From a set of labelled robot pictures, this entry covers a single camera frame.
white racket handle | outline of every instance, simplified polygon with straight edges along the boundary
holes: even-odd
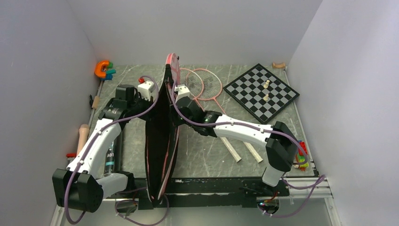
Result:
[[[261,156],[258,154],[258,152],[256,152],[256,150],[254,149],[254,147],[252,146],[252,144],[244,142],[245,147],[248,148],[249,152],[251,152],[252,156],[256,159],[256,161],[258,163],[263,162],[263,159],[261,158]]]
[[[230,144],[230,142],[227,140],[225,137],[220,137],[222,140],[223,144],[227,147],[227,150],[229,150],[230,154],[233,156],[236,162],[241,161],[241,157],[238,155],[234,147]]]

chess piece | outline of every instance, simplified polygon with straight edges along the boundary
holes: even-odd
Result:
[[[268,79],[266,83],[263,85],[263,88],[267,89],[269,87],[270,80]]]

wooden stick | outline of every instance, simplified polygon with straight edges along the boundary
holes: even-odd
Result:
[[[76,155],[82,150],[83,146],[87,142],[88,134],[90,133],[90,127],[87,124],[83,124],[79,129],[79,142],[78,142],[78,150]]]

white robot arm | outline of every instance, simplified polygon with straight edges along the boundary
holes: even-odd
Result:
[[[138,90],[141,98],[133,99],[132,97]],[[115,123],[104,131],[101,131],[101,129],[111,122],[143,112],[152,103],[153,91],[153,83],[150,81],[139,85],[138,89],[126,85],[117,87],[115,98],[111,99],[102,110],[100,120],[97,121],[92,135],[80,154],[68,165],[67,169],[57,169],[53,174],[54,190],[59,206],[64,206],[66,182],[70,180],[74,171],[77,171],[77,174],[73,178],[75,183],[71,186],[68,199],[69,208],[72,209],[94,212],[98,209],[103,198],[123,190],[135,189],[134,177],[130,172],[119,171],[104,178],[100,178],[101,175],[99,174],[99,168],[104,163],[104,156],[108,148],[128,121]],[[265,169],[262,181],[268,186],[276,186],[284,172],[291,170],[297,147],[285,137],[266,132],[275,130],[294,137],[284,123],[277,122],[274,126],[254,124],[233,119],[219,112],[203,111],[194,101],[188,98],[190,92],[187,87],[180,86],[175,91],[177,91],[176,105],[184,116],[192,121],[202,123],[202,125],[223,123],[223,125],[213,127],[195,126],[184,121],[176,113],[173,120],[177,125],[187,124],[203,136],[230,137],[264,148],[268,154],[270,166]],[[259,130],[241,124],[251,125],[259,128]],[[89,144],[96,134],[98,134],[98,137],[90,146]],[[83,161],[82,155],[85,152],[87,154]]]

